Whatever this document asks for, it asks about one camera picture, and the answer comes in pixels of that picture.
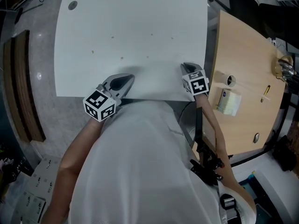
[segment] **wooden panel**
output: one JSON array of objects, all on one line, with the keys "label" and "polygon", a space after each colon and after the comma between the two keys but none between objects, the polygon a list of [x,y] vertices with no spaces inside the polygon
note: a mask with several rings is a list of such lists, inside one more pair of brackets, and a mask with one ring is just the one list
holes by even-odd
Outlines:
[{"label": "wooden panel", "polygon": [[131,73],[126,98],[192,101],[180,64],[204,68],[206,32],[207,0],[62,0],[56,94],[85,97],[110,75]]},{"label": "wooden panel", "polygon": [[24,31],[15,38],[15,80],[21,112],[33,140],[43,142],[45,136],[39,122],[31,91],[28,65],[29,31]]},{"label": "wooden panel", "polygon": [[14,92],[14,76],[12,75],[12,66],[13,66],[13,56],[12,56],[12,46],[14,45],[14,39],[9,39],[4,44],[3,49],[3,72],[4,72],[4,87],[7,97],[8,106],[11,112],[12,119],[14,121],[14,126],[19,134],[19,137],[22,141],[30,142],[31,135],[26,127],[23,119],[21,118],[18,111],[18,97],[15,97]]},{"label": "wooden panel", "polygon": [[[272,74],[272,66],[282,54],[262,35],[237,18],[220,12],[216,54],[211,77],[209,102],[224,134],[228,154],[262,148],[271,132],[285,89],[285,84]],[[216,110],[222,89],[222,73],[234,75],[233,91],[242,95],[235,117]],[[261,96],[270,85],[269,100]],[[260,133],[257,143],[253,143]]]}]

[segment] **forearm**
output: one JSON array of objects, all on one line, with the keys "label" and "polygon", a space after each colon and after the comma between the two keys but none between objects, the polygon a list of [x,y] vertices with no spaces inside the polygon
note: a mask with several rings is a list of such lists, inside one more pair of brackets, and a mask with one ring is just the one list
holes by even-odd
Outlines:
[{"label": "forearm", "polygon": [[253,199],[249,195],[249,193],[239,185],[237,180],[235,179],[233,170],[229,163],[228,154],[226,152],[225,147],[225,140],[223,133],[221,131],[220,125],[217,121],[217,118],[214,114],[214,111],[209,104],[209,101],[205,95],[199,95],[196,97],[196,107],[202,107],[203,111],[205,112],[206,116],[211,121],[212,125],[215,129],[215,136],[216,136],[216,154],[218,158],[224,163],[225,167],[217,168],[216,172],[223,177],[222,184],[233,191],[237,192],[240,196],[244,198],[244,200],[252,207],[254,212],[256,212],[256,207],[254,204]]},{"label": "forearm", "polygon": [[61,224],[67,216],[78,175],[95,141],[99,138],[104,122],[90,119],[66,150],[57,174],[52,200],[42,224]]}]

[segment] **white table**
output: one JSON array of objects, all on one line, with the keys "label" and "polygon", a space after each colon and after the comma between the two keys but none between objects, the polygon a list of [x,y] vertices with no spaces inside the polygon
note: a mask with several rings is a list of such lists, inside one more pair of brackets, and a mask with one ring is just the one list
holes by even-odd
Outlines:
[{"label": "white table", "polygon": [[204,67],[206,33],[207,0],[62,0],[57,96],[85,97],[108,76],[132,73],[127,98],[190,101],[179,65]]}]

